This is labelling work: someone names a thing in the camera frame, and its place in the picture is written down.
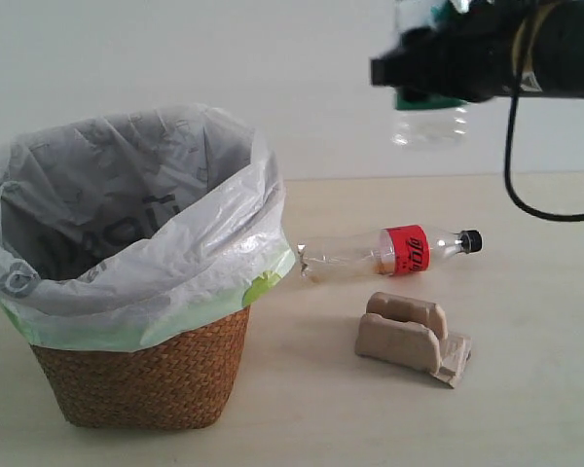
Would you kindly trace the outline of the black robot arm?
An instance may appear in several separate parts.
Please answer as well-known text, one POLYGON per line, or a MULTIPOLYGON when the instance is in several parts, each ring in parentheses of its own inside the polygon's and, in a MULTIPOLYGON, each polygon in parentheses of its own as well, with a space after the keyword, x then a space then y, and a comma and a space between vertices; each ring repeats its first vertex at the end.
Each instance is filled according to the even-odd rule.
POLYGON ((516 85, 527 97, 584 99, 584 1, 453 3, 371 59, 375 87, 482 103, 516 85))

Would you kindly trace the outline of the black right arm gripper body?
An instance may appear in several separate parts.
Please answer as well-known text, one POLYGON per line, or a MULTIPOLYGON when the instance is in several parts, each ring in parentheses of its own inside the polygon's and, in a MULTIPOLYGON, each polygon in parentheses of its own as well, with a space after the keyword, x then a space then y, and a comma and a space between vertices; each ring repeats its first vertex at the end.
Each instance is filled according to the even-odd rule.
POLYGON ((513 41, 530 1, 397 1, 394 39, 370 83, 407 102, 485 102, 510 92, 513 41))

